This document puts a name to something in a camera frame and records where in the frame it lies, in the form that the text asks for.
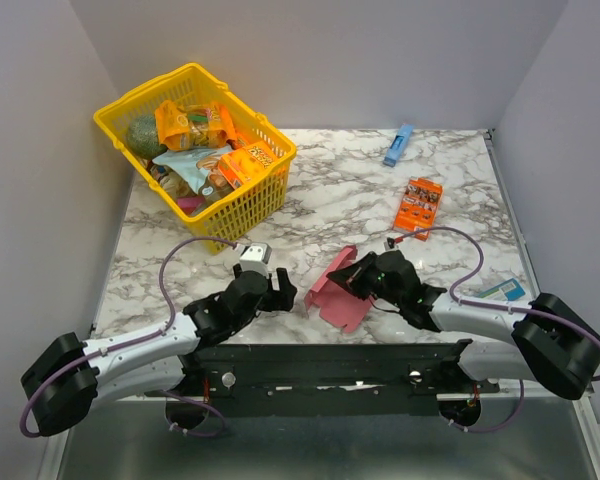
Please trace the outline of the pink paper box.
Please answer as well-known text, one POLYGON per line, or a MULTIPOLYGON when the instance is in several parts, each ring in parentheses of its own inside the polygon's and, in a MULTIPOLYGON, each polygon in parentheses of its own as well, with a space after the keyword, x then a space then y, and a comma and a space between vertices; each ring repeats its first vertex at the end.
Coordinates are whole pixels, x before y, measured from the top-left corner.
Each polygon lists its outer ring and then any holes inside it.
POLYGON ((357 257, 358 250, 353 245, 345 246, 322 272, 318 280, 309 288, 304 305, 307 311, 319 309, 319 316, 340 329, 343 333, 354 332, 372 308, 370 300, 361 300, 345 292, 327 274, 350 266, 357 257))

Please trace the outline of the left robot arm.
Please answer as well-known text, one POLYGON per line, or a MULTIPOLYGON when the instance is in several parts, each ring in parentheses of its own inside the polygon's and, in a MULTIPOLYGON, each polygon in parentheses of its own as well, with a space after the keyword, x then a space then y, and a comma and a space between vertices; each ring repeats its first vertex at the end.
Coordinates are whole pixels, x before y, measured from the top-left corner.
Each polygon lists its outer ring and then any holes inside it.
POLYGON ((172 310, 167 320, 100 340, 73 333, 56 337, 21 377, 27 402, 19 427, 28 438, 51 437, 81 422, 106 387, 123 390, 123 377, 171 357, 214 347, 261 312, 290 311, 296 287, 288 272, 236 271, 228 286, 172 310))

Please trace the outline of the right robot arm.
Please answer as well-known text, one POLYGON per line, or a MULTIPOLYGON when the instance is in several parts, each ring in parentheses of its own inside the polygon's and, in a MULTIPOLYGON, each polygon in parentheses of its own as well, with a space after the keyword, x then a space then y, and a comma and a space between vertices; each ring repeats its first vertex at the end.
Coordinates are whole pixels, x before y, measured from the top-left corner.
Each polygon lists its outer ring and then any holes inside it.
POLYGON ((487 338, 441 365, 441 382, 451 391, 463 391, 475 380, 514 379, 578 400, 597 378, 600 335, 553 294, 530 303, 458 296, 422 282, 398 250, 369 253, 327 277, 360 300, 390 303, 416 329, 487 338))

